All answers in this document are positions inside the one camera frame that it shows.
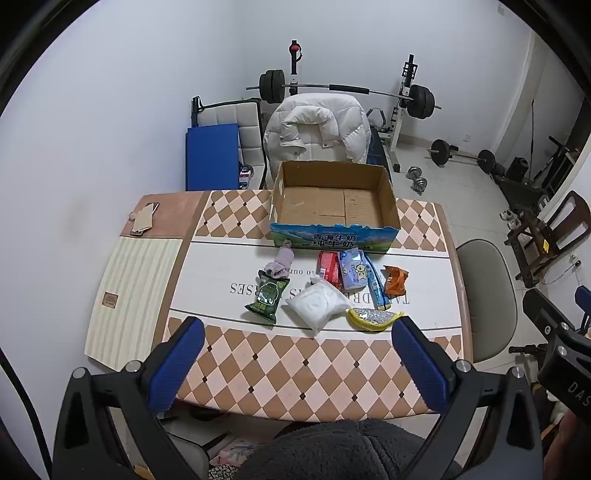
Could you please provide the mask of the long blue snack packet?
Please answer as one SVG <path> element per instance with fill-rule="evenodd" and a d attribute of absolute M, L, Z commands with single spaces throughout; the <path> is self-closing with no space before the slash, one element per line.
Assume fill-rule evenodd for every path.
<path fill-rule="evenodd" d="M 363 253 L 363 261 L 365 261 L 368 286 L 370 288 L 370 295 L 372 295 L 375 308 L 381 311 L 389 310 L 391 308 L 390 299 L 386 295 L 379 273 L 367 253 Z"/>

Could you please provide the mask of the silver yellow scrub sponge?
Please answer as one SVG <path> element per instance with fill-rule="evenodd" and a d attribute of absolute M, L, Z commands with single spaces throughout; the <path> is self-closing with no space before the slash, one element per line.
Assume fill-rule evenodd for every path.
<path fill-rule="evenodd" d="M 405 315 L 404 312 L 376 310 L 367 308 L 351 308 L 346 311 L 349 323 L 356 328 L 368 332 L 382 332 Z"/>

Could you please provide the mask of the orange snack packet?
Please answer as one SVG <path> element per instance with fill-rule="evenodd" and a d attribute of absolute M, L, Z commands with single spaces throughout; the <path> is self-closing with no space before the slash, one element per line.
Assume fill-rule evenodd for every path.
<path fill-rule="evenodd" d="M 408 271 L 396 266 L 384 266 L 384 270 L 386 276 L 385 294 L 391 298 L 405 296 L 407 294 Z"/>

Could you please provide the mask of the green snack packet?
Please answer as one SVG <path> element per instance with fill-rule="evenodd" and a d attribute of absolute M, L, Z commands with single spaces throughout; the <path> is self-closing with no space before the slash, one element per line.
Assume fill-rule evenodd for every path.
<path fill-rule="evenodd" d="M 273 278 L 263 270 L 257 273 L 257 286 L 254 300 L 245 306 L 245 309 L 253 314 L 263 317 L 266 322 L 276 323 L 276 311 L 280 306 L 283 291 L 287 288 L 290 279 Z"/>

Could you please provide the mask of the blue cartoon tissue pack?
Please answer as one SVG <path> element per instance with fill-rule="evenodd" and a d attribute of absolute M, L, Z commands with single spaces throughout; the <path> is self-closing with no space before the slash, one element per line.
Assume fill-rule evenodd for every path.
<path fill-rule="evenodd" d="M 339 271 L 345 291 L 366 288 L 375 279 L 375 273 L 363 250 L 353 248 L 339 252 Z"/>

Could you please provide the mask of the white soft pouch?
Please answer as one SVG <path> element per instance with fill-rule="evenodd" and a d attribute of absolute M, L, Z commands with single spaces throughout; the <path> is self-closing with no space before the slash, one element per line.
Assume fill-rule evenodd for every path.
<path fill-rule="evenodd" d="M 293 298 L 287 299 L 293 309 L 315 336 L 327 326 L 332 317 L 345 314 L 353 307 L 349 298 L 338 288 L 318 276 L 311 277 L 311 285 Z"/>

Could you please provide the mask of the red snack packet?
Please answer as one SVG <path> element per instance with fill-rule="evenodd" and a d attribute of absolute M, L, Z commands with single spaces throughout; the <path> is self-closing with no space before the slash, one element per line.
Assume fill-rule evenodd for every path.
<path fill-rule="evenodd" d="M 318 254 L 317 274 L 335 288 L 342 289 L 342 275 L 339 269 L 339 254 L 332 251 L 321 251 Z"/>

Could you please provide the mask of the lilac sock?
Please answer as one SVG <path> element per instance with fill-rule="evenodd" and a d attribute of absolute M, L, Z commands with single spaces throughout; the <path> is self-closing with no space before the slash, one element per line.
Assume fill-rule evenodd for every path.
<path fill-rule="evenodd" d="M 294 262 L 294 251 L 290 240 L 284 240 L 276 254 L 276 258 L 264 266 L 263 271 L 273 279 L 287 279 L 290 277 L 290 267 Z"/>

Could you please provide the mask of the cream striped place mat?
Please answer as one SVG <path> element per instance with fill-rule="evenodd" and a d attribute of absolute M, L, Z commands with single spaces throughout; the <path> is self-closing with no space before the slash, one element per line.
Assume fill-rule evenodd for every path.
<path fill-rule="evenodd" d="M 94 300 L 84 354 L 112 369 L 144 360 L 182 241 L 121 236 Z"/>

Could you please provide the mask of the grey round chair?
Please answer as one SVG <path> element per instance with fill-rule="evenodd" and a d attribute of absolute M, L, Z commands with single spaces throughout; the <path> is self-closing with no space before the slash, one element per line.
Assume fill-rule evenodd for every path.
<path fill-rule="evenodd" d="M 499 355 L 509 345 L 518 322 L 515 289 L 505 258 L 486 239 L 471 239 L 457 248 L 468 309 L 474 361 Z"/>

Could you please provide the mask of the wooden chair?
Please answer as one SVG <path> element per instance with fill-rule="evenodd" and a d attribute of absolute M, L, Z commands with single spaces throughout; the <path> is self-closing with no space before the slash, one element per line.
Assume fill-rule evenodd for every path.
<path fill-rule="evenodd" d="M 565 195 L 547 221 L 525 212 L 518 228 L 504 242 L 511 247 L 519 267 L 515 279 L 527 289 L 535 287 L 539 275 L 589 236 L 590 207 L 574 190 Z"/>

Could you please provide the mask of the cardboard scrap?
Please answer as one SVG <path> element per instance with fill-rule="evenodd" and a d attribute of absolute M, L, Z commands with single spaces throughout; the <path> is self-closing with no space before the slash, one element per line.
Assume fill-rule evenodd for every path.
<path fill-rule="evenodd" d="M 142 236 L 153 227 L 153 216 L 159 207 L 158 202 L 150 202 L 137 212 L 131 212 L 128 220 L 131 222 L 129 234 Z"/>

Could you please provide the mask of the open cardboard box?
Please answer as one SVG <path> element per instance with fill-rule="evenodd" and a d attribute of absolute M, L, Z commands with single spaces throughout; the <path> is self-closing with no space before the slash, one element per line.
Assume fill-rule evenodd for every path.
<path fill-rule="evenodd" d="M 329 161 L 284 161 L 270 197 L 276 246 L 386 253 L 401 230 L 386 168 Z"/>

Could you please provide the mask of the chrome dumbbell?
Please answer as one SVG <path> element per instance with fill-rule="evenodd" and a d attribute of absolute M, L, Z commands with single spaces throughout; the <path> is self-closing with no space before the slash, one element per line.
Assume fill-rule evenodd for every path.
<path fill-rule="evenodd" d="M 406 178 L 409 179 L 411 189 L 419 195 L 423 195 L 428 187 L 428 180 L 423 176 L 423 171 L 419 166 L 411 166 L 407 173 Z"/>

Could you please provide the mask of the blue folded mat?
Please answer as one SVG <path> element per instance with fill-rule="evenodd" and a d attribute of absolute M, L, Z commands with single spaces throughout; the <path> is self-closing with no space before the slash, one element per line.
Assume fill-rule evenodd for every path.
<path fill-rule="evenodd" d="M 239 186 L 238 125 L 191 127 L 185 136 L 185 190 L 236 190 Z"/>

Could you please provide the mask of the floor barbell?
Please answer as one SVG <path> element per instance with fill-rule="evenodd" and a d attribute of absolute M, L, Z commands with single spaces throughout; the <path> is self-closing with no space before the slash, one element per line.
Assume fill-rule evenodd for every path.
<path fill-rule="evenodd" d="M 436 139 L 428 149 L 431 160 L 439 167 L 444 167 L 452 159 L 461 158 L 474 161 L 486 174 L 490 174 L 496 165 L 495 154 L 489 150 L 482 150 L 478 155 L 462 153 L 458 147 L 443 139 Z"/>

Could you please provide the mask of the black blue weight bench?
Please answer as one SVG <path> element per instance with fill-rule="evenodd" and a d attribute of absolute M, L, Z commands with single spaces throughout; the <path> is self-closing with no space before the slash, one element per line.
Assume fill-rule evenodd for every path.
<path fill-rule="evenodd" d="M 377 108 L 370 108 L 370 110 L 367 111 L 367 117 L 369 118 L 370 115 L 374 111 L 377 111 L 377 110 L 378 110 Z M 378 111 L 380 112 L 381 117 L 382 117 L 382 125 L 385 126 L 386 125 L 386 116 L 384 115 L 384 112 L 382 109 L 379 109 Z M 379 133 L 380 128 L 372 120 L 370 120 L 370 118 L 368 119 L 368 121 L 370 123 L 370 146 L 369 146 L 369 150 L 368 150 L 367 163 L 370 165 L 384 167 L 388 173 L 389 180 L 391 180 L 392 179 L 391 163 L 390 163 L 390 160 L 388 159 L 388 156 L 386 154 L 386 150 L 384 149 L 384 145 L 383 145 L 382 139 L 380 137 L 380 133 Z"/>

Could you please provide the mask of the white padded chair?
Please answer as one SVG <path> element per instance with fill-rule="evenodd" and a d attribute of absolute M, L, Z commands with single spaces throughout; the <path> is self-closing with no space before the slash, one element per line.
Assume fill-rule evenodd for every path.
<path fill-rule="evenodd" d="M 199 96 L 191 99 L 192 127 L 236 124 L 238 126 L 238 161 L 249 171 L 249 181 L 240 180 L 242 189 L 266 188 L 269 160 L 263 148 L 262 101 L 247 98 L 205 105 Z"/>

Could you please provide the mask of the barbell on rack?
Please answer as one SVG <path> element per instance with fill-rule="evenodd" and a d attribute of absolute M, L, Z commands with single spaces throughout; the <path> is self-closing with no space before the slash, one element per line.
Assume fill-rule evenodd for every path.
<path fill-rule="evenodd" d="M 407 94 L 393 94 L 366 87 L 342 85 L 342 84 L 322 84 L 322 83 L 287 83 L 283 70 L 267 70 L 259 76 L 259 83 L 256 86 L 246 87 L 248 91 L 259 92 L 259 97 L 267 103 L 283 102 L 287 90 L 298 89 L 324 89 L 339 93 L 360 94 L 360 95 L 380 95 L 400 100 L 408 114 L 417 119 L 426 119 L 433 115 L 441 107 L 436 104 L 435 95 L 430 89 L 424 86 L 413 84 L 409 87 Z"/>

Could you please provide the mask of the white puffer jacket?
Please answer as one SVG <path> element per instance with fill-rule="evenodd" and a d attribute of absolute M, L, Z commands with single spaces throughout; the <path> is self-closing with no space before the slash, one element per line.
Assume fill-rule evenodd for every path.
<path fill-rule="evenodd" d="M 274 110 L 263 145 L 276 172 L 284 161 L 365 164 L 371 138 L 366 111 L 355 97 L 307 93 L 287 97 Z"/>

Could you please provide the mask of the white weight rack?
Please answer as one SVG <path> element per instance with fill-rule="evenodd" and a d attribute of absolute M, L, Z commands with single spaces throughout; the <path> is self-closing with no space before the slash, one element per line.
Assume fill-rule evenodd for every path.
<path fill-rule="evenodd" d="M 389 136 L 387 140 L 387 145 L 389 147 L 389 158 L 394 173 L 401 172 L 401 165 L 396 157 L 396 153 L 394 152 L 394 150 L 396 150 L 396 147 L 399 142 L 403 121 L 405 119 L 407 106 L 409 104 L 409 101 L 406 100 L 406 97 L 408 97 L 410 94 L 411 86 L 413 80 L 415 79 L 417 68 L 418 65 L 415 63 L 415 56 L 413 54 L 410 54 L 408 56 L 408 60 L 405 62 L 405 65 L 403 67 L 401 85 L 399 88 L 397 101 L 394 104 L 393 112 L 391 114 Z"/>

